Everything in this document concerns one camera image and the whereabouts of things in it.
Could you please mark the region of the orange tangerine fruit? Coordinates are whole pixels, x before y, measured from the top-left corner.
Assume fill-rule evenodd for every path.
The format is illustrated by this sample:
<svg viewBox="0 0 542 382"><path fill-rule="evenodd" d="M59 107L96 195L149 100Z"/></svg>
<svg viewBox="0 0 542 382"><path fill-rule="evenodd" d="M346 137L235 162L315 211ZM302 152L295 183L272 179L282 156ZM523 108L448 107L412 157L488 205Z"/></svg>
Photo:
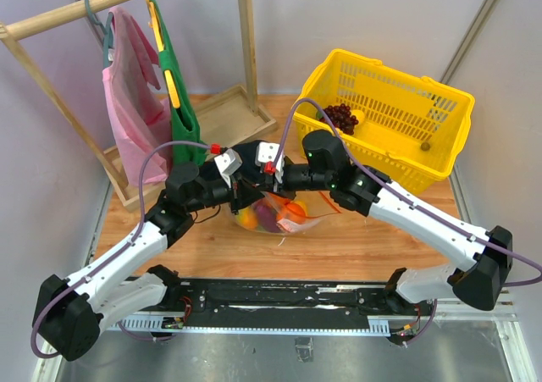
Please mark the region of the orange tangerine fruit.
<svg viewBox="0 0 542 382"><path fill-rule="evenodd" d="M281 217L297 224L304 224L307 220L307 207L303 202L292 201L288 210L281 212Z"/></svg>

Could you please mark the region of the clear zip top bag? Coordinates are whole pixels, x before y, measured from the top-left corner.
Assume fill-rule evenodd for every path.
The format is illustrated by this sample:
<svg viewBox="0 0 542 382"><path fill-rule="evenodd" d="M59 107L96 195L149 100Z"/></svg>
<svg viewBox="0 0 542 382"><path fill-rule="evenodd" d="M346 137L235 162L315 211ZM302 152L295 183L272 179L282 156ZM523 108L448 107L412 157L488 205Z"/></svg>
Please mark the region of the clear zip top bag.
<svg viewBox="0 0 542 382"><path fill-rule="evenodd" d="M271 235L293 235L310 230L340 210L322 192L297 192L293 199L272 193L238 213L228 211L242 229Z"/></svg>

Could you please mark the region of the mango fruit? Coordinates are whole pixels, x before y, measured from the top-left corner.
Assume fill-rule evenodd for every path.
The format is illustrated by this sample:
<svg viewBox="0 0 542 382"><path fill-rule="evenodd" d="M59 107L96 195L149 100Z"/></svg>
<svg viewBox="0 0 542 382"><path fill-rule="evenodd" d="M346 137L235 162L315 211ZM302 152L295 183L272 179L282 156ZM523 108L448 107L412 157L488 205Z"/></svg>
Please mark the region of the mango fruit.
<svg viewBox="0 0 542 382"><path fill-rule="evenodd" d="M241 209L236 215L236 221L247 230L255 230L259 225L257 215L251 207Z"/></svg>

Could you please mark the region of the purple eggplant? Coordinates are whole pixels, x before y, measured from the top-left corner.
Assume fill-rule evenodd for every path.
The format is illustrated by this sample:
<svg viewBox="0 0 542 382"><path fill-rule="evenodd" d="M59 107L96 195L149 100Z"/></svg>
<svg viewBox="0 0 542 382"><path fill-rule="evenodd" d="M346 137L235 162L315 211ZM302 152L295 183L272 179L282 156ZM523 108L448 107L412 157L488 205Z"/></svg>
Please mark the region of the purple eggplant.
<svg viewBox="0 0 542 382"><path fill-rule="evenodd" d="M254 211L257 215L259 225L269 233L280 233L280 228L277 225L276 214L273 208L260 201L256 204Z"/></svg>

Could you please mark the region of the orange tangerines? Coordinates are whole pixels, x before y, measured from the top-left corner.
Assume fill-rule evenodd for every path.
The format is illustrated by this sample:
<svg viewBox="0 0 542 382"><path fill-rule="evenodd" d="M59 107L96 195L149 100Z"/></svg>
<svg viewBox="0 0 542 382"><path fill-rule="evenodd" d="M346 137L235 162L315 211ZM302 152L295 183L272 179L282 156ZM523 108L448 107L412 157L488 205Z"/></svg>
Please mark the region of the orange tangerines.
<svg viewBox="0 0 542 382"><path fill-rule="evenodd" d="M290 199L277 196L273 193L266 194L267 203L277 212L284 212L288 210Z"/></svg>

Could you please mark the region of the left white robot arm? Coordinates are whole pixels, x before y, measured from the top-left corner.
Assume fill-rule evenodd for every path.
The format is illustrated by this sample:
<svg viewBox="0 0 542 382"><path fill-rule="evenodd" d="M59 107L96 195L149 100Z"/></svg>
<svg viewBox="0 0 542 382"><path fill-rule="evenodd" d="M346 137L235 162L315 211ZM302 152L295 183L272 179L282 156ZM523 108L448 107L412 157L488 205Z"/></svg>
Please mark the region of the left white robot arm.
<svg viewBox="0 0 542 382"><path fill-rule="evenodd" d="M261 168L249 163L220 168L218 161L174 167L157 202L121 242L66 278L53 274L42 282L30 334L37 357L51 358L38 348L39 337L55 355L74 361L132 313L152 306L169 311L180 304L179 279L169 269L150 269L130 283L125 279L180 240L193 226L194 212L224 204L241 209L262 195L257 189L264 181Z"/></svg>

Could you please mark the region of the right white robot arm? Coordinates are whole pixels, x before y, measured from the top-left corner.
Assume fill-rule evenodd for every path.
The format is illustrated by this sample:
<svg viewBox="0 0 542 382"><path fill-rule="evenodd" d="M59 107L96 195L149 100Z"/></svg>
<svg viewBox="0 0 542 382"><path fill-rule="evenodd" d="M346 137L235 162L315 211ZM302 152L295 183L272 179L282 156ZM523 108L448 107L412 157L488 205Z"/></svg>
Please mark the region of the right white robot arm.
<svg viewBox="0 0 542 382"><path fill-rule="evenodd" d="M408 193L387 175L356 166L342 141L315 130L302 141L305 164L291 164L276 143L257 146L255 163L274 191L329 191L340 207L406 231L446 256L447 264L397 269L387 281L384 305L402 314L413 304L455 297L482 311L494 309L512 268L512 233L486 230L442 212Z"/></svg>

